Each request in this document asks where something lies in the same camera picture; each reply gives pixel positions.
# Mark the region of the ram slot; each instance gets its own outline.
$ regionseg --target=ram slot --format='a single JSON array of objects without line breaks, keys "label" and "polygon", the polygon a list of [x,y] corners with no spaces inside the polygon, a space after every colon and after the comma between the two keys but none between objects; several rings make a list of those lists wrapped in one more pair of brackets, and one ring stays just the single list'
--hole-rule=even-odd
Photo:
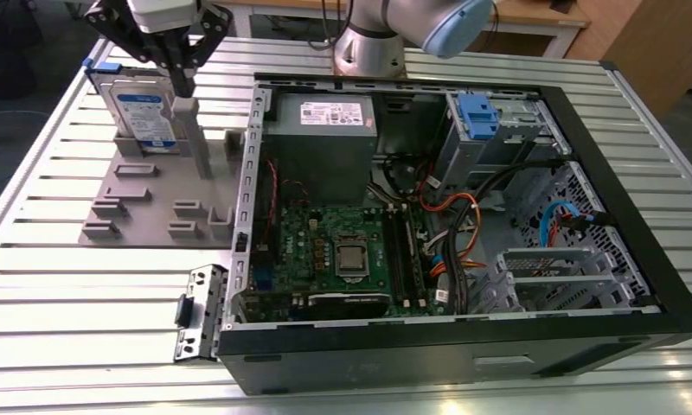
[{"label": "ram slot", "polygon": [[399,258],[399,243],[398,243],[398,232],[399,225],[395,220],[395,214],[384,212],[382,214],[382,229],[384,233],[384,250],[386,256],[390,263],[390,279],[392,281],[392,296],[395,298],[395,304],[398,306],[404,305],[406,300],[406,289],[403,287],[403,262]]},{"label": "ram slot", "polygon": [[388,214],[387,222],[390,223],[390,233],[386,237],[386,242],[394,246],[394,255],[390,256],[394,257],[394,262],[398,263],[399,272],[395,273],[395,277],[398,277],[399,280],[400,294],[404,299],[410,300],[404,302],[404,306],[410,307],[411,304],[418,304],[414,255],[411,255],[411,251],[415,250],[415,247],[408,232],[410,223],[407,222],[403,212]]}]

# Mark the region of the connector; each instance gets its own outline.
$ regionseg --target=connector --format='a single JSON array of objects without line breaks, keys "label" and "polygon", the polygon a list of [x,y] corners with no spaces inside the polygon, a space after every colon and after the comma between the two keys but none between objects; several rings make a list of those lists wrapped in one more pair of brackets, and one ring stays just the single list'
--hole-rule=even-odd
[{"label": "connector", "polygon": [[607,227],[614,224],[611,214],[597,211],[590,214],[581,214],[571,218],[558,215],[557,221],[559,222],[561,227],[566,227],[579,232],[583,232],[591,225]]}]

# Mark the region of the metal bracket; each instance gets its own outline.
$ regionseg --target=metal bracket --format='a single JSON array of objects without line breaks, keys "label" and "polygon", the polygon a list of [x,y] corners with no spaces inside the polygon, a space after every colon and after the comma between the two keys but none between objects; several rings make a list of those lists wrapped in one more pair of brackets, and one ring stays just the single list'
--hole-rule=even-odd
[{"label": "metal bracket", "polygon": [[175,324],[180,328],[175,345],[175,362],[218,361],[219,317],[228,282],[228,270],[206,265],[190,273],[187,292],[180,296]]}]

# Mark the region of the aluminum extrusion table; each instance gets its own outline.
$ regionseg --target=aluminum extrusion table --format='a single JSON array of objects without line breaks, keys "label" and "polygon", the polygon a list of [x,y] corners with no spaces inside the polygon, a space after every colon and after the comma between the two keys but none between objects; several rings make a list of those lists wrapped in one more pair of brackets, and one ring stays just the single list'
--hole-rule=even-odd
[{"label": "aluminum extrusion table", "polygon": [[[106,41],[91,56],[138,65]],[[490,54],[440,61],[410,50],[406,61],[412,78],[565,88],[692,291],[692,167],[621,74],[597,62]],[[246,127],[255,71],[326,74],[330,63],[302,42],[227,39],[196,77],[208,139]],[[0,411],[692,413],[692,341],[573,378],[306,396],[250,398],[223,366],[172,366],[187,272],[230,257],[78,246],[115,131],[79,73],[0,198]]]}]

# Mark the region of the hard drive label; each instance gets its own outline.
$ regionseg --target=hard drive label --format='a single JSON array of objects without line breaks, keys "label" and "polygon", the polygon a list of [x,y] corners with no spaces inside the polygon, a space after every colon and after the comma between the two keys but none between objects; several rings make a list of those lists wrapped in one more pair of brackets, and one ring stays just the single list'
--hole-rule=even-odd
[{"label": "hard drive label", "polygon": [[126,123],[134,135],[147,147],[163,150],[175,145],[175,133],[170,120],[162,115],[164,100],[158,95],[119,94]]}]

